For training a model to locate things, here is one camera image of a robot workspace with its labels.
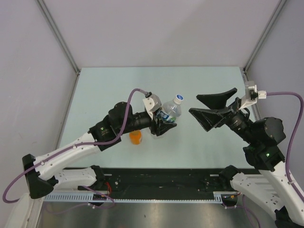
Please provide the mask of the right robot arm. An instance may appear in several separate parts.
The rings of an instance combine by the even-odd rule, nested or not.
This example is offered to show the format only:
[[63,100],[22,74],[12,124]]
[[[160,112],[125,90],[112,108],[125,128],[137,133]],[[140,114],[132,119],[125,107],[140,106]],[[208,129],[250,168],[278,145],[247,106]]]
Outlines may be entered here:
[[189,113],[205,131],[226,125],[248,143],[243,148],[246,161],[270,183],[276,194],[271,194],[236,167],[227,166],[219,173],[219,185],[223,190],[234,189],[259,205],[275,221],[278,228],[302,228],[304,226],[304,192],[293,179],[289,169],[289,156],[283,155],[278,145],[286,138],[281,119],[265,117],[255,122],[250,114],[243,113],[259,99],[267,97],[266,91],[245,89],[242,98],[227,106],[227,100],[237,92],[233,88],[220,94],[197,95],[207,109],[190,108]]

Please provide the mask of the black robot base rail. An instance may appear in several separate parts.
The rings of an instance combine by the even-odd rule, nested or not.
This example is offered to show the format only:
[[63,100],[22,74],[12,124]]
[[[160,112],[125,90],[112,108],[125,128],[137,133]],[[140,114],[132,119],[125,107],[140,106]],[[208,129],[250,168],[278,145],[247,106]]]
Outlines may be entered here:
[[157,197],[165,199],[199,199],[216,191],[229,191],[221,180],[222,169],[120,169],[102,168],[103,174],[89,188],[110,191],[114,197]]

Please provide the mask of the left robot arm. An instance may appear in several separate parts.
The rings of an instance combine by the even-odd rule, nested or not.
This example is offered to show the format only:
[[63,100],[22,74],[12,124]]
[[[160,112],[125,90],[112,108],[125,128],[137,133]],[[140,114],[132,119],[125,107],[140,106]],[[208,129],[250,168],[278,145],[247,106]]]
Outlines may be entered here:
[[118,144],[123,134],[148,128],[153,135],[161,136],[176,126],[149,116],[147,111],[134,114],[129,103],[119,102],[102,121],[72,143],[40,157],[28,154],[22,158],[29,195],[39,199],[57,188],[100,190],[106,178],[99,166],[68,169],[68,165]]

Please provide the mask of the clear bottle blue green label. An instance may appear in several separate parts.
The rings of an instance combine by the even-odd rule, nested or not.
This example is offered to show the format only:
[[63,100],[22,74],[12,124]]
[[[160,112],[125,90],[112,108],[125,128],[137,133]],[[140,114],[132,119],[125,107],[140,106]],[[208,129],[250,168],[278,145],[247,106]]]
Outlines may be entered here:
[[175,104],[173,100],[167,101],[161,106],[158,115],[162,117],[164,121],[176,123],[177,119],[181,116],[181,105]]

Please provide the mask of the blue white Pocari cap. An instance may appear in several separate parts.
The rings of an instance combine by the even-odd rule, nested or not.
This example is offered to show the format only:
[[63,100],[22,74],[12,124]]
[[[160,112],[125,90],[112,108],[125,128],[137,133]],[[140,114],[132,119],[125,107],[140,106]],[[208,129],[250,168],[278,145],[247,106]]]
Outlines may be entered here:
[[184,98],[183,98],[182,95],[176,95],[176,96],[174,97],[174,99],[173,99],[173,102],[174,102],[175,104],[181,105],[182,102],[183,102],[183,100],[184,100]]

